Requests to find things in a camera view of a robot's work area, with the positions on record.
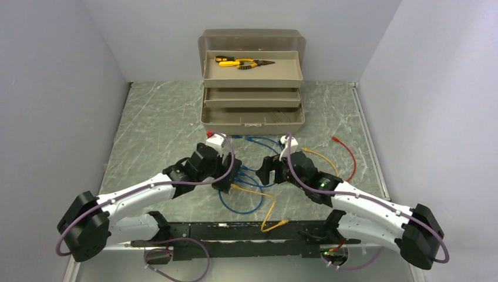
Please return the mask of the blue ethernet cable long loop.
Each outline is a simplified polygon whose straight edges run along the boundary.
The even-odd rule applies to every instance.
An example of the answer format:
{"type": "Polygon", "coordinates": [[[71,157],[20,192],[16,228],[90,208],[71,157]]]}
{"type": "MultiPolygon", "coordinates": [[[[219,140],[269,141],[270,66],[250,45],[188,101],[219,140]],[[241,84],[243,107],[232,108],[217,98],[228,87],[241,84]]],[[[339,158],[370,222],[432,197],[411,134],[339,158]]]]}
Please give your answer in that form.
{"type": "Polygon", "coordinates": [[[221,204],[235,214],[251,214],[256,212],[264,203],[264,196],[254,193],[263,192],[263,185],[249,173],[239,171],[234,184],[249,190],[249,192],[232,188],[229,193],[218,192],[221,204]]]}

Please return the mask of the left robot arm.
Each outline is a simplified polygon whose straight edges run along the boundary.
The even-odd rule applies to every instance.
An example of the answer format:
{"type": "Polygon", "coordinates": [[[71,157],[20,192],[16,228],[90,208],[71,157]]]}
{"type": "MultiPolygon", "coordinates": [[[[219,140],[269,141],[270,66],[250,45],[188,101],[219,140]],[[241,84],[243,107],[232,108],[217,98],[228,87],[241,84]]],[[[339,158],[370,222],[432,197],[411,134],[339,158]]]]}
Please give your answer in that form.
{"type": "Polygon", "coordinates": [[[108,194],[90,191],[76,196],[57,225],[60,238],[56,254],[82,262],[105,247],[124,241],[144,240],[155,247],[164,245],[170,225],[158,211],[132,214],[159,202],[178,198],[197,186],[210,184],[226,190],[241,166],[233,153],[227,156],[198,143],[190,157],[180,159],[155,176],[134,186],[108,194]]]}

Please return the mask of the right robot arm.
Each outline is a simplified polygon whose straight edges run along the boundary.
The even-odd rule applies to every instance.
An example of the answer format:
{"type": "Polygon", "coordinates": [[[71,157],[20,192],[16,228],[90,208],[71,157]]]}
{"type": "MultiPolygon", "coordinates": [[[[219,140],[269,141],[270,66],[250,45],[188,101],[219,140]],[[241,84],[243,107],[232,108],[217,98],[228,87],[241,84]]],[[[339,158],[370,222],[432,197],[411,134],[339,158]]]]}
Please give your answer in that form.
{"type": "Polygon", "coordinates": [[[342,239],[374,243],[398,252],[411,265],[430,270],[440,262],[444,232],[425,205],[403,206],[357,189],[346,180],[318,170],[303,152],[290,157],[267,156],[256,171],[262,184],[291,183],[317,204],[332,208],[324,225],[331,244],[342,239]]]}

